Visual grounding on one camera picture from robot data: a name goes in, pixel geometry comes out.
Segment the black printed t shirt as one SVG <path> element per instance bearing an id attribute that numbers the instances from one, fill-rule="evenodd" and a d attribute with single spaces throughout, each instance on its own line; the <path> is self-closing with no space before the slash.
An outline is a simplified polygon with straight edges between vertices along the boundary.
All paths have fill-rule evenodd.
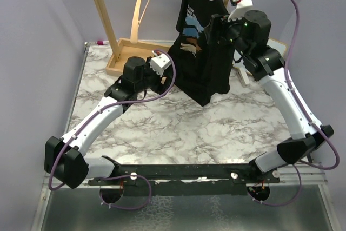
<path id="1" fill-rule="evenodd" d="M 202 107 L 213 94 L 230 90 L 234 51 L 208 45 L 204 33 L 212 15 L 226 14 L 223 0 L 182 0 L 176 23 L 178 37 L 168 51 L 176 67 L 175 85 Z"/>

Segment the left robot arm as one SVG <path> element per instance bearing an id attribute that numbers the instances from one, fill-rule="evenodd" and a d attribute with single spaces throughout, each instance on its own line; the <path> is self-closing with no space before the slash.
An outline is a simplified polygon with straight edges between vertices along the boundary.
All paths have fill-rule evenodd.
<path id="1" fill-rule="evenodd" d="M 70 188 L 87 179 L 102 179 L 112 185 L 119 180 L 116 162 L 102 156 L 86 159 L 86 153 L 96 138 L 130 106 L 145 103 L 138 94 L 152 90 L 155 99 L 165 96 L 173 87 L 176 68 L 173 59 L 162 50 L 152 57 L 128 58 L 122 75 L 104 93 L 96 107 L 77 126 L 62 137 L 50 137 L 45 144 L 44 170 L 49 174 L 48 186 L 54 191 L 53 179 Z"/>

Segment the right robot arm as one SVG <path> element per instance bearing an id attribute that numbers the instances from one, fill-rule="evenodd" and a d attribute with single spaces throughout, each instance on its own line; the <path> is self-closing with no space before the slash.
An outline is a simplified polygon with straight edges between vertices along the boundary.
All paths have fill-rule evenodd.
<path id="1" fill-rule="evenodd" d="M 287 140 L 252 160 L 248 176 L 255 183 L 262 182 L 275 168 L 295 164 L 334 134 L 332 126 L 323 125 L 302 99 L 285 70 L 282 55 L 268 46 L 270 29 L 271 21 L 258 10 L 247 11 L 236 20 L 212 15 L 204 29 L 208 44 L 230 47 L 240 54 L 246 70 L 271 96 L 289 129 Z"/>

